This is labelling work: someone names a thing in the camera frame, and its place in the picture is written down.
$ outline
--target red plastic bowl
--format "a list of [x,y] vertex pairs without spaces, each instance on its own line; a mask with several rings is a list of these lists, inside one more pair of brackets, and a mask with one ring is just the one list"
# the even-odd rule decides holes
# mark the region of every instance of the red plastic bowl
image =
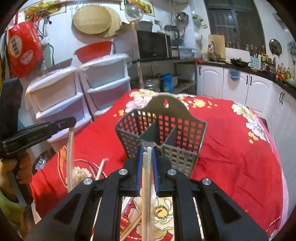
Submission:
[[113,42],[103,41],[82,47],[74,52],[80,62],[85,63],[95,58],[109,55]]

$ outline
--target round cutting board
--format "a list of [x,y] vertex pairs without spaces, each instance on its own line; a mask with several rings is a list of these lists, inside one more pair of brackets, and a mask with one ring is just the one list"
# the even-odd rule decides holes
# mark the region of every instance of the round cutting board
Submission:
[[88,5],[79,9],[74,17],[75,27],[86,34],[100,34],[112,23],[109,11],[99,5]]
[[112,8],[110,7],[104,7],[108,10],[108,12],[111,15],[112,18],[112,23],[110,28],[108,28],[108,30],[106,30],[105,32],[101,33],[99,36],[102,38],[109,38],[115,35],[115,31],[119,30],[120,27],[122,26],[122,22],[120,19],[119,14]]

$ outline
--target hanging hole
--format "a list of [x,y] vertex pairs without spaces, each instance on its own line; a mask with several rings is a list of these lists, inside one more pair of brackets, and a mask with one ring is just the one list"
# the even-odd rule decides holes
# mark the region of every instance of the hanging hole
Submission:
[[167,99],[165,99],[165,101],[164,101],[164,103],[163,103],[163,106],[164,106],[165,108],[168,108],[168,100],[167,100]]

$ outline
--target green sleeve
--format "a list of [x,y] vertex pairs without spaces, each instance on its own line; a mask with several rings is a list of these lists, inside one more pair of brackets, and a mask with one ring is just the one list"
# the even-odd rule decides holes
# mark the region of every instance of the green sleeve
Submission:
[[23,218],[24,208],[18,203],[9,201],[0,191],[0,208],[15,230],[20,228],[20,221]]

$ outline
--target black countertop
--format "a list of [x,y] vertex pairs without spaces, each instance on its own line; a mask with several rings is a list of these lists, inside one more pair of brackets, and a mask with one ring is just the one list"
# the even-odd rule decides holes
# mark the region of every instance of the black countertop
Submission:
[[248,74],[253,74],[253,75],[257,75],[260,76],[262,78],[271,80],[272,82],[276,83],[277,85],[279,85],[283,90],[285,90],[286,92],[288,92],[294,99],[296,99],[296,87],[291,85],[290,83],[287,83],[285,81],[280,81],[276,79],[275,74],[269,72],[268,74],[265,74],[261,71],[254,71],[249,67],[245,67],[245,68],[241,68],[241,67],[236,67],[233,64],[220,64],[219,62],[217,63],[213,63],[213,62],[204,62],[202,64],[197,63],[198,65],[207,65],[207,66],[215,66],[215,67],[221,67],[221,68],[229,68],[229,69],[236,69],[239,70],[241,72],[245,72]]

